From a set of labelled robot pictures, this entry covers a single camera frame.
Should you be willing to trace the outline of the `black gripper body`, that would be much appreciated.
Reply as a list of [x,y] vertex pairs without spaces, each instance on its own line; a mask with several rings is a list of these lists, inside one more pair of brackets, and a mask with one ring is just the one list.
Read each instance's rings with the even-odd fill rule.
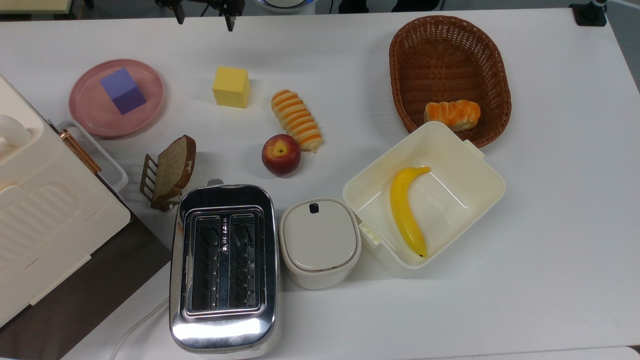
[[[157,5],[162,5],[167,9],[177,13],[183,11],[183,0],[156,0]],[[214,10],[222,12],[224,15],[242,15],[245,9],[245,0],[190,0],[193,3],[203,3]]]

